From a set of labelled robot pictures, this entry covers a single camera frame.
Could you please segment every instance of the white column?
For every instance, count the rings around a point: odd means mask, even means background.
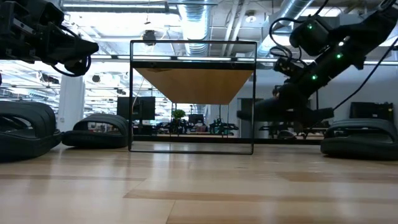
[[[83,119],[85,90],[84,77],[62,76],[57,122],[60,131],[71,131]]]

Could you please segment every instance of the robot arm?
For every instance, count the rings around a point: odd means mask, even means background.
[[[300,121],[311,126],[333,117],[333,108],[308,109],[308,98],[351,65],[363,69],[366,55],[387,39],[397,21],[398,1],[385,0],[359,24],[332,29],[318,15],[301,22],[290,35],[290,43],[317,58],[305,67],[296,65],[291,57],[279,58],[274,70],[289,78],[278,89],[278,98],[256,103],[254,120]],[[238,117],[251,119],[251,114],[238,111]]]
[[[63,12],[45,0],[0,0],[0,60],[42,61],[53,68],[62,63],[73,73],[69,76],[84,75],[98,44],[62,26],[63,18]]]
[[[286,82],[297,85],[308,98],[351,65],[362,70],[366,55],[382,44],[395,28],[397,2],[387,1],[387,5],[382,4],[361,23],[336,29],[330,29],[320,16],[304,21],[293,31],[290,43],[318,57]]]

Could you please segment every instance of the silver ductwork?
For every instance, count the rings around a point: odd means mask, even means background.
[[[283,1],[282,5],[280,6],[280,11],[276,13],[276,15],[271,15],[268,19],[266,19],[263,29],[264,32],[267,34],[264,37],[264,40],[261,40],[262,43],[257,49],[257,57],[266,57],[269,53],[271,47],[274,46],[274,43],[270,43],[269,39],[266,37],[268,36],[268,30],[271,24],[278,18],[281,17],[288,17],[291,19],[297,19],[303,11],[311,5],[313,0],[285,0]],[[275,28],[281,28],[284,26],[289,26],[291,22],[289,21],[280,21],[278,24],[275,25]]]
[[[208,40],[210,37],[210,6],[186,4],[179,5],[182,17],[182,32],[185,40]],[[208,44],[185,44],[187,55],[208,55]]]

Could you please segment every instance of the metal frame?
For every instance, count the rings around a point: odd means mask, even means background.
[[[178,61],[177,56],[171,60],[134,60],[134,44],[136,43],[163,43],[163,44],[243,44],[254,46],[254,60],[252,62],[219,61],[219,62],[183,62]],[[256,70],[257,70],[257,42],[248,41],[220,41],[220,40],[132,40],[130,41],[130,85],[129,85],[129,114],[132,114],[133,103],[133,68],[200,68],[200,69],[220,69],[220,70],[253,70],[253,89],[252,89],[252,119],[251,119],[251,150],[249,152],[223,152],[223,151],[145,151],[133,150],[129,143],[129,152],[152,152],[152,153],[184,153],[184,154],[232,154],[232,155],[253,155],[254,153],[254,105],[256,99]],[[132,142],[132,120],[129,119],[129,142]]]

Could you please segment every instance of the wooden floor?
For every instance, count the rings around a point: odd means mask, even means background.
[[[318,146],[257,146],[253,156],[60,146],[0,164],[0,223],[398,223],[398,162],[331,159]]]

